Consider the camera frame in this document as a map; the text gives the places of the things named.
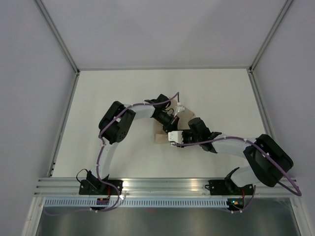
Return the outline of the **beige cloth napkin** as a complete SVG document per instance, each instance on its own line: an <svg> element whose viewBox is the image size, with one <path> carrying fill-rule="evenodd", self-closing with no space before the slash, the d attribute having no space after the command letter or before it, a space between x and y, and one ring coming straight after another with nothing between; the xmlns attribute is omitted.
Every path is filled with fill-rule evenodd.
<svg viewBox="0 0 315 236"><path fill-rule="evenodd" d="M180 106L182 105L180 102L177 102L175 100L171 100L165 104L162 105L158 105L156 107L156 110L154 111L153 114L153 118L154 118L154 144L160 145L160 144L166 144L168 143L168 132L164 132L162 129L162 124L160 124L157 121L157 116L161 113L161 112L166 112L170 115L175 114L175 109L176 106ZM182 113L178 113L178 117L179 117L179 122L178 122L178 130L185 130L185 129L189 129L188 126L188 122L195 118L195 113L193 111L191 111L188 108L185 108L185 112Z"/></svg>

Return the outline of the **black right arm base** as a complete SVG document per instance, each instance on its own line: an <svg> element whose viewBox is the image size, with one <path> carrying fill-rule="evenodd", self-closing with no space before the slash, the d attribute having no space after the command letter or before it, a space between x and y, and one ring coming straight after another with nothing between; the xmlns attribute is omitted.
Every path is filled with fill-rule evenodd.
<svg viewBox="0 0 315 236"><path fill-rule="evenodd" d="M238 187L231 180L223 179L211 179L204 187L211 196L249 196L254 192L252 184Z"/></svg>

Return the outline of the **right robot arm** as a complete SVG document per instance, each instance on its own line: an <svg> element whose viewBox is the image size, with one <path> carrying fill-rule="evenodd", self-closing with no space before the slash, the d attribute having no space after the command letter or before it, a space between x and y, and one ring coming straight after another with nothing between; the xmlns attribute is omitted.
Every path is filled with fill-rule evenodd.
<svg viewBox="0 0 315 236"><path fill-rule="evenodd" d="M207 152L225 153L247 160L247 167L237 167L224 178L224 187L230 194L259 182L274 187L293 167L292 159L267 134L249 139L226 136L210 131L201 118L193 118L188 125L189 129L168 134L172 145L181 148L199 145Z"/></svg>

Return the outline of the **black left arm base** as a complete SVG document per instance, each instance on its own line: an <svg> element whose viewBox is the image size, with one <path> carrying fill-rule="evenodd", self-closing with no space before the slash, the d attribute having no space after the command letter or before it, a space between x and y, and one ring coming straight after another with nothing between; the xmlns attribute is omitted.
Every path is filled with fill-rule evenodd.
<svg viewBox="0 0 315 236"><path fill-rule="evenodd" d="M117 196L118 192L113 185L118 189L121 194L123 189L123 181L120 179L110 179L107 182L111 185L101 183L89 183L88 180L84 179L81 181L79 188L79 195L113 195Z"/></svg>

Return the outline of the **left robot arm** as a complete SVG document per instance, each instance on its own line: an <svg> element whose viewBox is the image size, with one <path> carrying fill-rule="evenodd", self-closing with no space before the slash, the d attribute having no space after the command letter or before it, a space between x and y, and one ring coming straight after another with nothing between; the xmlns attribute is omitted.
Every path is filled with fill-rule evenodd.
<svg viewBox="0 0 315 236"><path fill-rule="evenodd" d="M157 99L145 100L131 105L119 101L113 102L98 125L101 148L95 167L91 170L95 177L90 184L92 191L98 195L106 192L106 179L109 177L109 168L114 152L118 144L127 136L135 120L153 118L162 125L162 130L165 133L178 129L179 117L167 112L173 99L179 100L178 92L171 98L160 94Z"/></svg>

